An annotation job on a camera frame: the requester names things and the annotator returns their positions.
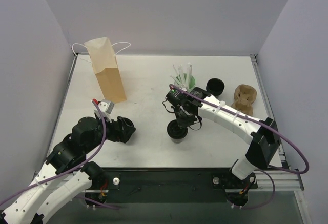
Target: gray floor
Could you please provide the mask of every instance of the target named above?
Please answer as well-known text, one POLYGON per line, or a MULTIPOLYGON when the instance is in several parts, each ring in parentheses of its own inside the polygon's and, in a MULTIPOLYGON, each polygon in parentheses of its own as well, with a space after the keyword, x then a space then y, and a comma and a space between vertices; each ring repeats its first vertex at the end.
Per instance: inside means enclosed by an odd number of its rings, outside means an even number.
MULTIPOLYGON (((248 206, 270 197, 267 192, 250 193, 248 206)), ((232 210, 227 203, 125 204, 119 211, 87 209, 73 200, 48 223, 302 223, 293 192, 278 192, 273 201, 256 210, 232 210)))

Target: black cup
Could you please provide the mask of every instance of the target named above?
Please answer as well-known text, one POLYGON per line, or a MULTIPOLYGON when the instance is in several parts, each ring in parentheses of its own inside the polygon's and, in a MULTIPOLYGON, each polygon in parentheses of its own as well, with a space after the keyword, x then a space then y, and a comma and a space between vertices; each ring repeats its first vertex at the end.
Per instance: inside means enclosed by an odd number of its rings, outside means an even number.
POLYGON ((213 96, 218 97, 224 90, 224 83, 220 79, 213 78, 207 82, 206 90, 213 96))

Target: brown paper bag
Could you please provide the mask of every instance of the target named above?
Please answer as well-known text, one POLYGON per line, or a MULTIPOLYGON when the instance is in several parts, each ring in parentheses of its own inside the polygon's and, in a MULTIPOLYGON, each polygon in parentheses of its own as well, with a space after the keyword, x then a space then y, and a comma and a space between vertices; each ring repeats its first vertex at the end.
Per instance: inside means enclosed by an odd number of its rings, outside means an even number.
POLYGON ((127 100, 116 62, 115 52, 107 37, 84 43, 88 49, 93 71, 105 99, 119 103, 127 100))

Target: white table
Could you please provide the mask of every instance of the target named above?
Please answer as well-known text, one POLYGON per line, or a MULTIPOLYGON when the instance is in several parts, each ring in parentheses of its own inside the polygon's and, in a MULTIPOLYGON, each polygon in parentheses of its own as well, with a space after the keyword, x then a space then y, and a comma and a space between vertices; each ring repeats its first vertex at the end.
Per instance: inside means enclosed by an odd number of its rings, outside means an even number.
MULTIPOLYGON (((51 150, 71 133, 80 118, 94 116, 91 99, 103 99, 91 63, 86 61, 90 61, 89 56, 80 58, 72 74, 51 150)), ((233 103, 239 84, 253 86, 257 90, 253 116, 263 120, 268 116, 249 57, 120 55, 117 62, 128 100, 115 105, 112 118, 129 118, 136 132, 126 144, 106 141, 93 159, 101 167, 230 167, 246 153, 248 145, 239 137, 208 120, 203 120, 199 131, 189 129, 182 143, 170 140, 167 125, 175 116, 165 111, 162 101, 172 82, 173 64, 191 62, 196 86, 203 89, 210 78, 222 79, 225 89, 219 99, 228 105, 233 103)), ((271 164, 281 167, 278 153, 271 164)))

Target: gray wall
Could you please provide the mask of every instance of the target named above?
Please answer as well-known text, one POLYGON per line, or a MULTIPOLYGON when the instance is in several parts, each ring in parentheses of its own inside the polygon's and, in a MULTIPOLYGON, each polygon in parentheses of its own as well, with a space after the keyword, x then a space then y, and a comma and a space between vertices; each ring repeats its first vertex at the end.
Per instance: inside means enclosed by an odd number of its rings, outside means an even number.
POLYGON ((249 55, 260 50, 287 0, 47 2, 71 44, 108 36, 130 41, 128 53, 249 55))
MULTIPOLYGON (((279 129, 309 159, 302 178, 314 223, 328 219, 327 1, 289 0, 258 55, 279 129)), ((304 168, 292 150, 288 159, 304 168)))
POLYGON ((0 0, 0 199, 45 158, 73 55, 45 0, 0 0))

